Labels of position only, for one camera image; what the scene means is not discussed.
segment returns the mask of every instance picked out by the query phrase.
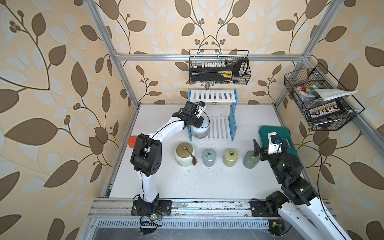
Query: wire basket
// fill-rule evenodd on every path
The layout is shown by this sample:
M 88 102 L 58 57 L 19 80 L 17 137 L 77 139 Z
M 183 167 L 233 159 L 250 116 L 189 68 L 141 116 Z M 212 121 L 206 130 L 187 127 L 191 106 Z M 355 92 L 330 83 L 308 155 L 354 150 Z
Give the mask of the wire basket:
M 196 82 L 202 84 L 247 84 L 251 77 L 250 67 L 243 74 L 225 73 L 225 68 L 220 70 L 220 65 L 216 68 L 197 69 L 194 67 L 224 62 L 227 63 L 227 66 L 233 66 L 237 61 L 247 58 L 248 54 L 248 50 L 189 50 L 189 82 L 192 84 Z
M 365 108 L 353 95 L 351 95 L 351 97 L 356 103 L 355 108 L 346 101 L 346 97 L 339 97 L 328 101 L 324 101 L 321 98 L 303 101 L 297 93 L 297 90 L 303 87 L 309 88 L 314 84 L 319 84 L 324 89 L 333 88 L 325 80 L 323 73 L 319 72 L 318 66 L 319 64 L 315 68 L 301 68 L 285 74 L 284 85 L 290 93 L 290 97 L 293 97 L 293 100 L 299 107 L 311 130 L 337 131 L 360 114 Z M 332 73 L 328 73 L 343 86 Z

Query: wallpaper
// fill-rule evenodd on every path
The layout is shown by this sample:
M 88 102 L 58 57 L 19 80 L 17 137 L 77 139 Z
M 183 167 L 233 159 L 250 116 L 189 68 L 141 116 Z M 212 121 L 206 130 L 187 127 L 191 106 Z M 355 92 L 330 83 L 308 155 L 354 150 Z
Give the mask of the wallpaper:
M 120 53 L 301 54 L 327 0 L 96 0 Z
M 190 82 L 188 65 L 173 61 L 126 61 L 123 63 L 141 103 L 184 104 L 191 89 L 237 89 L 239 103 L 274 103 L 284 87 L 283 76 L 293 71 L 290 61 L 250 61 L 247 85 Z
M 312 56 L 348 90 L 359 90 L 356 97 L 366 107 L 361 114 L 382 134 L 383 39 L 384 2 L 345 1 Z M 303 163 L 315 184 L 319 175 L 321 197 L 330 200 L 339 224 L 353 240 L 384 239 L 383 156 L 352 122 L 336 132 L 309 131 L 289 97 L 279 112 L 295 144 L 303 145 Z
M 0 29 L 0 239 L 76 239 L 133 106 L 82 1 L 0 0 Z

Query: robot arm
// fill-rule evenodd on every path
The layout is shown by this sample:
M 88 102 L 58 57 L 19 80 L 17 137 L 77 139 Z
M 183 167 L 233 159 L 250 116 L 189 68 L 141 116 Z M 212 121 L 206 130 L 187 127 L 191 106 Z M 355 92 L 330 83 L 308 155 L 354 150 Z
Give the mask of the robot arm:
M 349 235 L 329 213 L 316 190 L 300 176 L 303 165 L 291 153 L 288 144 L 276 132 L 268 134 L 269 147 L 255 145 L 262 161 L 268 161 L 276 180 L 281 184 L 266 198 L 266 211 L 286 219 L 306 240 L 351 240 Z M 297 210 L 298 206 L 313 222 L 314 227 Z
M 156 189 L 154 174 L 161 165 L 162 143 L 167 142 L 189 125 L 200 127 L 204 120 L 201 117 L 204 109 L 204 102 L 196 104 L 188 101 L 183 108 L 172 114 L 170 120 L 158 130 L 148 135 L 140 134 L 137 136 L 131 163 L 141 180 L 142 192 L 138 200 L 139 208 L 142 208 L 141 212 L 150 214 L 157 209 L 159 193 Z

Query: cloth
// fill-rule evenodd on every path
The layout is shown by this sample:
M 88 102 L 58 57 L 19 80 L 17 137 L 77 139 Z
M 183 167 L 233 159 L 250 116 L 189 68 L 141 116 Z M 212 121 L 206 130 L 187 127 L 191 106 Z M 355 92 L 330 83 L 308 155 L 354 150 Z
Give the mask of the cloth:
M 352 95 L 358 92 L 358 90 L 347 92 L 344 90 L 334 89 L 334 88 L 316 89 L 316 90 L 313 90 L 312 92 L 314 91 L 317 92 L 324 101 L 332 100 L 342 96 Z

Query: white table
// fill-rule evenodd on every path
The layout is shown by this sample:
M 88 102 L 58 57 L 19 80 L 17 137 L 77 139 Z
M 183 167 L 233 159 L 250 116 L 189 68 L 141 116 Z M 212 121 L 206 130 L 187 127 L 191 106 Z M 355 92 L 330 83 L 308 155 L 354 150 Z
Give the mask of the white table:
M 142 105 L 132 136 L 149 134 L 160 128 L 183 105 Z M 229 106 L 208 105 L 209 116 L 228 116 Z M 259 162 L 253 169 L 244 167 L 242 160 L 247 151 L 253 150 L 253 138 L 261 145 L 258 130 L 263 125 L 281 126 L 271 105 L 238 105 L 236 112 L 238 129 L 235 140 L 189 141 L 185 128 L 162 145 L 162 163 L 156 173 L 160 198 L 167 199 L 265 199 L 281 190 L 267 161 Z M 173 152 L 182 142 L 189 142 L 196 149 L 196 166 L 181 167 Z M 202 153 L 211 148 L 216 151 L 212 167 L 202 163 Z M 226 167 L 224 152 L 235 149 L 239 154 L 235 166 Z M 133 148 L 127 147 L 118 170 L 110 198 L 132 198 L 141 192 L 141 182 L 130 163 Z

